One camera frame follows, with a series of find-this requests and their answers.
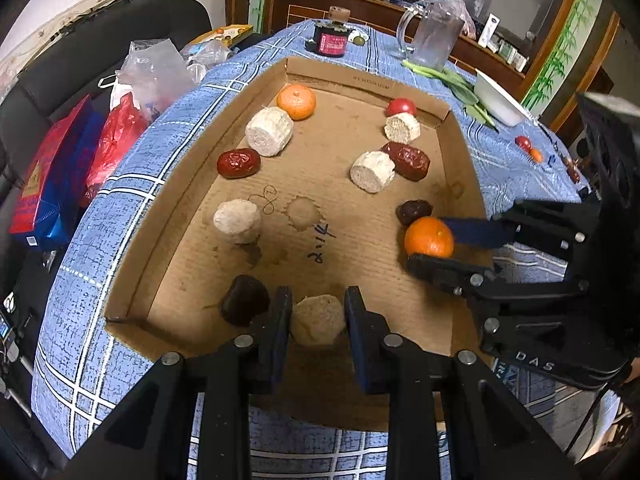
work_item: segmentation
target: red plastic bag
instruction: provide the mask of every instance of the red plastic bag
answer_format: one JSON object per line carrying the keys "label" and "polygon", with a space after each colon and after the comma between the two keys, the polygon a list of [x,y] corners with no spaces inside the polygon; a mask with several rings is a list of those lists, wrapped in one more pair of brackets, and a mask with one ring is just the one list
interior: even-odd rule
{"label": "red plastic bag", "polygon": [[111,176],[147,126],[140,110],[133,105],[133,94],[129,92],[123,95],[120,104],[111,110],[104,123],[94,162],[86,178],[82,206],[88,206],[95,198],[105,180]]}

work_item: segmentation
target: white root piece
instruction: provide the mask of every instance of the white root piece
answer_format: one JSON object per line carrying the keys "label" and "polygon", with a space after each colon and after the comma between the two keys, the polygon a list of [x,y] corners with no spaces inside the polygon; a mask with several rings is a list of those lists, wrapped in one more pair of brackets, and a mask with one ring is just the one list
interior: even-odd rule
{"label": "white root piece", "polygon": [[301,345],[331,346],[345,327],[342,303],[330,294],[305,298],[293,307],[290,326]]}
{"label": "white root piece", "polygon": [[213,225],[235,244],[251,244],[260,236],[260,211],[257,205],[237,198],[223,202],[213,215]]}
{"label": "white root piece", "polygon": [[392,115],[386,119],[385,135],[392,142],[409,144],[420,137],[420,123],[406,112]]}
{"label": "white root piece", "polygon": [[396,165],[384,152],[365,152],[351,167],[353,183],[367,193],[377,193],[394,179]]}
{"label": "white root piece", "polygon": [[276,106],[263,108],[249,121],[246,141],[262,156],[274,156],[287,145],[293,134],[293,120]]}

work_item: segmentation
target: red date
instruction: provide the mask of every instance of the red date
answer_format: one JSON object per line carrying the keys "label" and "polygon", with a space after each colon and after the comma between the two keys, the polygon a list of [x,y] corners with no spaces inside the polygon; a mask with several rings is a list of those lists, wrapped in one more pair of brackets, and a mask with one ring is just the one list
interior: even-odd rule
{"label": "red date", "polygon": [[418,182],[427,176],[431,161],[422,150],[401,142],[388,142],[380,151],[391,158],[396,165],[396,173],[405,178]]}
{"label": "red date", "polygon": [[225,178],[243,178],[260,170],[260,153],[253,148],[238,148],[218,157],[218,173]]}

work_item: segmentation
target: cable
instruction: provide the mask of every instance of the cable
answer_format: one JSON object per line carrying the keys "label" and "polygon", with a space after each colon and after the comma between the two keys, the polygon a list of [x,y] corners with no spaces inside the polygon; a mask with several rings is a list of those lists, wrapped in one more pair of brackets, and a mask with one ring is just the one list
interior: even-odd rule
{"label": "cable", "polygon": [[582,430],[584,430],[584,427],[587,425],[587,421],[591,418],[591,415],[593,415],[593,412],[598,407],[598,404],[602,400],[602,397],[604,397],[604,394],[606,394],[608,391],[609,391],[609,383],[605,384],[602,387],[602,389],[598,392],[598,394],[596,395],[595,399],[593,399],[593,402],[591,403],[589,411],[587,412],[587,414],[584,416],[582,422],[580,423],[580,427],[578,428],[578,431],[575,432],[574,437],[571,439],[571,442],[569,443],[567,448],[564,450],[564,454],[565,455],[569,454],[569,452],[571,451],[572,447],[578,441],[578,439],[580,438],[580,435],[582,434]]}

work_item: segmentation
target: orange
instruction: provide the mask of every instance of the orange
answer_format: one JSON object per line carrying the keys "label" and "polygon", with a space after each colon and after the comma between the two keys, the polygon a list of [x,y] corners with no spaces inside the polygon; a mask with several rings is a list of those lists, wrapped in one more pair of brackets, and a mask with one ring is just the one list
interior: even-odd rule
{"label": "orange", "polygon": [[276,105],[294,121],[299,121],[309,117],[316,109],[316,95],[307,86],[289,85],[280,90]]}
{"label": "orange", "polygon": [[408,256],[414,253],[450,258],[453,254],[453,234],[446,224],[433,216],[418,218],[406,230],[404,248]]}
{"label": "orange", "polygon": [[545,160],[545,157],[542,155],[542,153],[540,153],[540,150],[537,150],[536,148],[531,148],[529,150],[529,156],[538,164]]}

